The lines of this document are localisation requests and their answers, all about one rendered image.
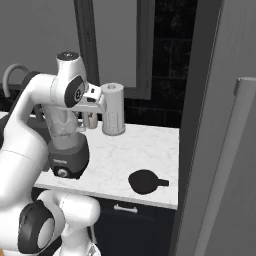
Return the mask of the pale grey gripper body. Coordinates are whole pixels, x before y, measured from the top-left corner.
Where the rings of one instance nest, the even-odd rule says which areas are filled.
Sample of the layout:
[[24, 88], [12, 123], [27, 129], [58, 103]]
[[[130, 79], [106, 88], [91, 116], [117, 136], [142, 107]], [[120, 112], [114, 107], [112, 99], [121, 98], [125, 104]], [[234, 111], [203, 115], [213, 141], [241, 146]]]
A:
[[83, 98], [78, 104], [71, 108], [72, 111], [89, 112], [89, 113], [105, 113], [107, 103], [104, 97], [101, 97], [98, 102], [88, 102]]

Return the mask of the dark grey blender, clear jug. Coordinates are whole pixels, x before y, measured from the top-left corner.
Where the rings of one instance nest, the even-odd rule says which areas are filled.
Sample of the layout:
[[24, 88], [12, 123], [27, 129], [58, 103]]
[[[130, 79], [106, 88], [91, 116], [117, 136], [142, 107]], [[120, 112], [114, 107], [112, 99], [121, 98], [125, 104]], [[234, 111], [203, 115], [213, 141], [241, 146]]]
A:
[[43, 107], [51, 140], [48, 144], [49, 163], [53, 174], [79, 179], [89, 164], [87, 138], [78, 131], [77, 116], [53, 106]]

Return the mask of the small beige jar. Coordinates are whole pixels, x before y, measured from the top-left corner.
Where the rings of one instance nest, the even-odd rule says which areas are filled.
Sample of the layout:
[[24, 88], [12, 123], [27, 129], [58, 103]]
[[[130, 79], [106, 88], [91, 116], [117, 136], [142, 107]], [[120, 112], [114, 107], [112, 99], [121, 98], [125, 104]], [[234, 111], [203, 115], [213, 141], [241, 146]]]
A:
[[96, 113], [83, 113], [83, 126], [87, 129], [96, 129], [98, 126], [98, 116]]

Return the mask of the white cylindrical canister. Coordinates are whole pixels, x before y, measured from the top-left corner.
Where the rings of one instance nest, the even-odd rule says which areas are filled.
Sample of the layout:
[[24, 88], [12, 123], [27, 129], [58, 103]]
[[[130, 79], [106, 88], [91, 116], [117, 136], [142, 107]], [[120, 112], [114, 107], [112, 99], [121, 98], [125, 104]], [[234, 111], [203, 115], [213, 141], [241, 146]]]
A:
[[107, 107], [102, 114], [102, 131], [108, 136], [118, 136], [125, 132], [124, 86], [106, 83], [101, 86]]

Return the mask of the grey curved tap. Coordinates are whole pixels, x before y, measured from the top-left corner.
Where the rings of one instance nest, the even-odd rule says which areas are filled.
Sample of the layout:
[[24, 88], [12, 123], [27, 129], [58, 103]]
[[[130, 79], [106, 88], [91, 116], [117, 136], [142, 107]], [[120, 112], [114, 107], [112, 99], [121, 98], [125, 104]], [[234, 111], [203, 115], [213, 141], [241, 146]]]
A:
[[3, 78], [2, 78], [2, 88], [3, 88], [4, 96], [6, 98], [10, 98], [10, 96], [11, 96], [10, 91], [9, 91], [8, 81], [9, 81], [11, 73], [14, 70], [22, 70], [25, 73], [25, 75], [27, 75], [29, 73], [28, 68], [19, 63], [12, 64], [5, 70], [5, 72], [3, 74]]

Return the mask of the grey fridge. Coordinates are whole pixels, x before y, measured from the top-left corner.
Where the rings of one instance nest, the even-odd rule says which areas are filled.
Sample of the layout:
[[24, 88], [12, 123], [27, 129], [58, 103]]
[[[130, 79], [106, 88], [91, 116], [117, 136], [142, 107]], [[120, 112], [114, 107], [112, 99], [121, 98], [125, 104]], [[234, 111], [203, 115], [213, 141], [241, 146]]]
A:
[[[256, 78], [256, 0], [198, 0], [179, 146], [170, 256], [193, 256], [235, 101]], [[256, 99], [205, 256], [256, 256]]]

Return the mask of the dark drawer front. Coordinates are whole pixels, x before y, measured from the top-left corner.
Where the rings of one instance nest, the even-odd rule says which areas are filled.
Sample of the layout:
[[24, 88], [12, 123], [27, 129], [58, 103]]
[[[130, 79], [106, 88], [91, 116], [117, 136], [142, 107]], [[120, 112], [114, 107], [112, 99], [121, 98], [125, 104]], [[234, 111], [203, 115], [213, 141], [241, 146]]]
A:
[[[96, 197], [101, 214], [94, 225], [102, 256], [168, 256], [175, 210]], [[113, 206], [138, 209], [116, 211]]]

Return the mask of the dark grey window frame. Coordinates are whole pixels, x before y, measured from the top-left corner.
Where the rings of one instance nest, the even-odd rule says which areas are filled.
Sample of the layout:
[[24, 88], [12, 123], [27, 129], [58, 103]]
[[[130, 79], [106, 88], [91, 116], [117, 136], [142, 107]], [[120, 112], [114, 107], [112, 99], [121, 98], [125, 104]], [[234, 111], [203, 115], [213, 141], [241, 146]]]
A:
[[155, 0], [73, 0], [88, 80], [151, 98]]

